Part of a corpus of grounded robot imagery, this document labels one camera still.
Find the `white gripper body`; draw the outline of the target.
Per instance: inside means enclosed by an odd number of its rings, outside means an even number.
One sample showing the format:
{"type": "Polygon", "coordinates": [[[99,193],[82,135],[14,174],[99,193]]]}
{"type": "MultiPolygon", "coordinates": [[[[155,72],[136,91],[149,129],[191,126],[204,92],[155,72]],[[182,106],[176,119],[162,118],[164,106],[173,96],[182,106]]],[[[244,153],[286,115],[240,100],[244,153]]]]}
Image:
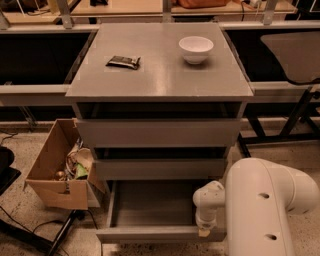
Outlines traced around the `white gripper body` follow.
{"type": "Polygon", "coordinates": [[[201,231],[212,230],[217,226],[217,209],[225,205],[225,188],[218,181],[211,181],[193,194],[196,207],[195,220],[201,231]]]}

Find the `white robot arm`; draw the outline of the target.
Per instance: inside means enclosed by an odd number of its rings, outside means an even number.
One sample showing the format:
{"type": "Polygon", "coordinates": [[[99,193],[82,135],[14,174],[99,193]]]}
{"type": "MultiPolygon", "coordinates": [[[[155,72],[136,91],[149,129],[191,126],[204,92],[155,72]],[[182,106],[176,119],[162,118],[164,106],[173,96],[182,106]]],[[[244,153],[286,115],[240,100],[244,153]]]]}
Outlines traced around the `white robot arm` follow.
{"type": "Polygon", "coordinates": [[[287,216],[312,211],[319,188],[308,174],[259,158],[244,158],[226,182],[211,181],[193,194],[201,236],[216,226],[225,209],[228,256],[295,256],[287,216]]]}

